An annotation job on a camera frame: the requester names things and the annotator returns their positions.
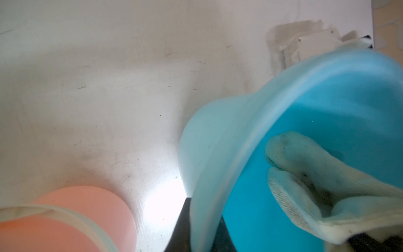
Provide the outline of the beige cleaning cloth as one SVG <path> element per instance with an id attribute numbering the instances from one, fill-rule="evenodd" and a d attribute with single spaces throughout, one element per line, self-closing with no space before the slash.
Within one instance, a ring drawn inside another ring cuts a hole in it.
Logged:
<path id="1" fill-rule="evenodd" d="M 298 228 L 327 252 L 351 252 L 348 239 L 366 234 L 386 244 L 403 235 L 403 191 L 350 167 L 294 131 L 271 137 L 264 156 L 275 200 Z"/>

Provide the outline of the pink plastic bucket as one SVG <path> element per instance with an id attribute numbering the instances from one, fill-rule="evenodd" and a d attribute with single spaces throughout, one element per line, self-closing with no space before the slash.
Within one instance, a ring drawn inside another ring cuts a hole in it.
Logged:
<path id="1" fill-rule="evenodd" d="M 31 203 L 1 206 L 2 252 L 134 252 L 133 214 L 95 186 L 52 191 Z"/>

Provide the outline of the light blue plastic bucket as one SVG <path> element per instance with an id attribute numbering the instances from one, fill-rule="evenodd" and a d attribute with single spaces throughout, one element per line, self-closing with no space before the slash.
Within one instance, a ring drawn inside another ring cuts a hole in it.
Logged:
<path id="1" fill-rule="evenodd" d="M 252 94 L 200 108 L 179 143 L 190 247 L 210 252 L 221 219 L 239 252 L 321 252 L 286 217 L 267 184 L 264 146 L 295 131 L 382 182 L 403 185 L 403 69 L 372 49 L 298 63 Z"/>

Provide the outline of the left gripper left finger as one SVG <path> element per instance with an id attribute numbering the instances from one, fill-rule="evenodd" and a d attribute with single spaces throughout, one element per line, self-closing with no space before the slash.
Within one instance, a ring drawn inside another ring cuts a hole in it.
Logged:
<path id="1" fill-rule="evenodd" d="M 191 251 L 190 204 L 191 204 L 191 198 L 187 198 L 179 214 L 173 234 L 165 249 L 165 252 Z"/>

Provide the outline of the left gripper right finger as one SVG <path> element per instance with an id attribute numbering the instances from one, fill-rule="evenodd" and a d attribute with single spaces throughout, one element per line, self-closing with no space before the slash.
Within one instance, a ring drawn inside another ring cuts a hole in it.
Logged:
<path id="1" fill-rule="evenodd" d="M 236 252 L 223 217 L 220 219 L 211 252 Z"/>

